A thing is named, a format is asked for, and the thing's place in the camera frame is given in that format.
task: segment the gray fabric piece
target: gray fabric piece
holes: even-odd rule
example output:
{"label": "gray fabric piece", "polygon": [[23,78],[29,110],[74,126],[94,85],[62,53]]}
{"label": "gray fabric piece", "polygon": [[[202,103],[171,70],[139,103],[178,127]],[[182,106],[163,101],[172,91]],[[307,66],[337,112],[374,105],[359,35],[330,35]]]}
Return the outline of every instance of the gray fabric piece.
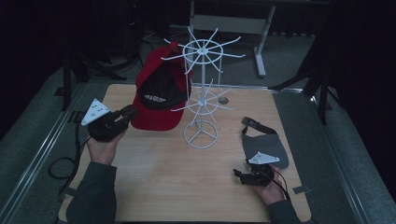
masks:
{"label": "gray fabric piece", "polygon": [[261,153],[278,157],[279,161],[273,162],[279,169],[289,166],[288,154],[277,134],[263,134],[255,137],[242,133],[242,145],[247,159],[254,157],[259,151]]}

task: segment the white wire rack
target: white wire rack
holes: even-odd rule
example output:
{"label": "white wire rack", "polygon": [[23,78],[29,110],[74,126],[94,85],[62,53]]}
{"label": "white wire rack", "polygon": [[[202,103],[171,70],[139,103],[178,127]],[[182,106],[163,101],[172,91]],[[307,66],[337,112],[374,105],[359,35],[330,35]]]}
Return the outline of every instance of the white wire rack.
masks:
{"label": "white wire rack", "polygon": [[[219,105],[219,98],[221,95],[226,93],[224,91],[222,93],[219,92],[220,78],[221,78],[221,59],[223,56],[234,57],[234,58],[242,58],[243,55],[233,55],[224,53],[223,46],[232,44],[240,39],[240,37],[235,40],[229,41],[227,43],[219,44],[213,41],[213,37],[216,35],[216,31],[210,36],[209,39],[196,39],[194,34],[191,32],[190,27],[189,33],[192,37],[192,41],[187,45],[180,45],[183,50],[181,55],[177,55],[175,57],[163,58],[163,60],[173,60],[175,58],[184,57],[186,64],[186,75],[191,71],[191,69],[196,65],[201,65],[202,68],[202,82],[201,89],[197,90],[193,86],[193,92],[191,93],[190,99],[187,105],[180,109],[188,108],[192,113],[195,114],[192,121],[186,126],[183,132],[184,139],[186,142],[196,148],[208,148],[213,146],[219,136],[216,125],[218,122],[213,116],[214,112],[218,108],[223,108],[227,110],[232,110],[229,107]],[[213,79],[211,80],[209,86],[207,87],[205,84],[205,76],[206,70],[205,67],[207,64],[211,64],[218,71],[218,84],[217,84],[217,93],[213,93],[210,91],[213,85]],[[205,117],[210,117],[213,122],[205,119]]]}

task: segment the desk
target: desk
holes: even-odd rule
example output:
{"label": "desk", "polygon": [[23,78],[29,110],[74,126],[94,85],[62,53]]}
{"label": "desk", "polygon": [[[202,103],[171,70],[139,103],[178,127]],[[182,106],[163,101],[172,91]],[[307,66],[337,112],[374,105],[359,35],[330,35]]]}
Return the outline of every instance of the desk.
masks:
{"label": "desk", "polygon": [[[104,104],[112,111],[121,109],[133,101],[134,93],[135,85],[111,85]],[[197,149],[185,142],[183,130],[193,118],[188,109],[172,131],[128,129],[113,162],[118,167],[117,221],[268,221],[265,205],[257,193],[241,185],[233,175],[233,169],[248,172],[241,140],[244,116],[279,134],[290,160],[290,166],[281,174],[286,178],[291,201],[301,221],[311,218],[305,195],[294,194],[292,190],[300,187],[301,181],[271,92],[231,89],[223,96],[229,99],[227,107],[233,110],[218,109],[214,113],[219,122],[219,139],[212,147]],[[248,134],[260,134],[254,132],[249,129]],[[89,161],[85,148],[71,188],[78,186]],[[66,195],[60,220],[65,220],[71,199]]]}

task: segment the dark sleeve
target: dark sleeve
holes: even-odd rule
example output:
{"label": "dark sleeve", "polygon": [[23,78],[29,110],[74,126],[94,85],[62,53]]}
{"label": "dark sleeve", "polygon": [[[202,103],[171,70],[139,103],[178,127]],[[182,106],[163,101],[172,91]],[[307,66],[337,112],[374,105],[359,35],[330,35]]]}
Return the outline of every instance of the dark sleeve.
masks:
{"label": "dark sleeve", "polygon": [[291,201],[284,200],[268,205],[271,223],[274,224],[301,224]]}
{"label": "dark sleeve", "polygon": [[92,162],[72,202],[67,207],[68,223],[114,223],[117,210],[114,182],[117,168]]}

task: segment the baseball cap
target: baseball cap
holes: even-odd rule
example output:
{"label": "baseball cap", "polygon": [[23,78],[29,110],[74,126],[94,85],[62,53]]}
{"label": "baseball cap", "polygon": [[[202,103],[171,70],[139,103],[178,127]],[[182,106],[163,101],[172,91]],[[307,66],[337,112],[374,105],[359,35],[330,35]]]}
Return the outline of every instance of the baseball cap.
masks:
{"label": "baseball cap", "polygon": [[192,70],[186,75],[183,57],[164,60],[180,55],[178,43],[152,51],[136,78],[136,94],[132,108],[137,116],[131,120],[134,128],[148,131],[174,129],[183,116],[191,92]]}

